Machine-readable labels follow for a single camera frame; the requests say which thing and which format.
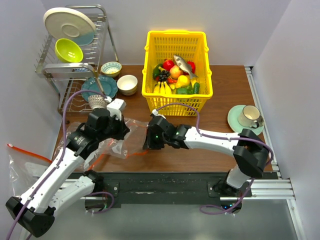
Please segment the clear zip top bag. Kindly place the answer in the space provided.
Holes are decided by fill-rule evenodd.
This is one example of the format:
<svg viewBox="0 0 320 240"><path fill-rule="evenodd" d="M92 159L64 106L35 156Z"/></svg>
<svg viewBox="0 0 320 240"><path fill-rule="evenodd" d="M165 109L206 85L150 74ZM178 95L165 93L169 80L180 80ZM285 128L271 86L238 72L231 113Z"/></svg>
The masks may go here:
<svg viewBox="0 0 320 240"><path fill-rule="evenodd" d="M105 155L127 159L144 154L143 145L146 140L148 123L132 118L125 118L124 123L129 128L129 133L125 135L124 140L108 138L100 142L97 150L90 154L89 160L84 162L85 171L94 170Z"/></svg>

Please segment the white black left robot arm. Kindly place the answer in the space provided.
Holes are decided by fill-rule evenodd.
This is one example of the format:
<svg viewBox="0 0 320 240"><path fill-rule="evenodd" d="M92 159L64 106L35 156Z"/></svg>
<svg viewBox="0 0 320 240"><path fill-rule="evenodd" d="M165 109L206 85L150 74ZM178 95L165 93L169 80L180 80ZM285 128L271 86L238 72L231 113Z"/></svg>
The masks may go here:
<svg viewBox="0 0 320 240"><path fill-rule="evenodd" d="M14 219L36 238L53 225L56 216L77 199L99 196L103 177L93 170L84 172L72 185L58 191L70 174L82 165L106 139L123 140L129 132L120 110L96 108L86 122L70 133L63 148L42 176L21 196L12 196L5 206Z"/></svg>

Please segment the green toy bell pepper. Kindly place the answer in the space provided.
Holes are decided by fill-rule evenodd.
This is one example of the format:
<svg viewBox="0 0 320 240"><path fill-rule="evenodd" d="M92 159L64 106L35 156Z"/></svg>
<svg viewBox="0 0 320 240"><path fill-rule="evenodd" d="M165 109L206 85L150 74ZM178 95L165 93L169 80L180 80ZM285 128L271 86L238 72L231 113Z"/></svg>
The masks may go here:
<svg viewBox="0 0 320 240"><path fill-rule="evenodd" d="M180 87L176 89L175 92L176 95L192 95L193 94L193 89L192 88L187 88L187 87Z"/></svg>

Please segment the yellow toy banana bunch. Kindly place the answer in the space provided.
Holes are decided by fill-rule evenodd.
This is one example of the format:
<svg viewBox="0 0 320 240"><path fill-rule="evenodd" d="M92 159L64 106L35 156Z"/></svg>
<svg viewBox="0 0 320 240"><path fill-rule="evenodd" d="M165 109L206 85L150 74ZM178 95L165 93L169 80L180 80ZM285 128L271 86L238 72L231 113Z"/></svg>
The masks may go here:
<svg viewBox="0 0 320 240"><path fill-rule="evenodd" d="M171 95L172 89L168 85L166 81L164 82L158 82L153 89L154 94L162 94L162 95Z"/></svg>

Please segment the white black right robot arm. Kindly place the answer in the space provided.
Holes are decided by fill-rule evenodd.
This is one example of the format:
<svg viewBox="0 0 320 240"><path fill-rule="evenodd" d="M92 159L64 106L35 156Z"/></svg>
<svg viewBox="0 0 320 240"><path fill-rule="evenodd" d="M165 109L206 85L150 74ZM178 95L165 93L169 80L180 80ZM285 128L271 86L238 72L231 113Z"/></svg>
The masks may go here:
<svg viewBox="0 0 320 240"><path fill-rule="evenodd" d="M223 180L213 185L215 192L235 196L249 179L261 178L271 153L268 146L249 129L237 133L200 130L195 126L175 126L161 115L153 116L147 125L144 149L201 149L234 157L236 165Z"/></svg>

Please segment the green toy cucumber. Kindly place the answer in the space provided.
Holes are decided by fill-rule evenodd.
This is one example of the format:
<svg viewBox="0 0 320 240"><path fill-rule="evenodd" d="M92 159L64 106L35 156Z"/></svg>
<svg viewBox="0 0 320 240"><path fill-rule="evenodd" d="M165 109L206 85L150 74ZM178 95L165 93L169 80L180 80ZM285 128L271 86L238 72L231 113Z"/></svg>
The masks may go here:
<svg viewBox="0 0 320 240"><path fill-rule="evenodd" d="M200 92L200 84L198 82L194 83L192 92L193 92L194 95L199 94L199 92Z"/></svg>

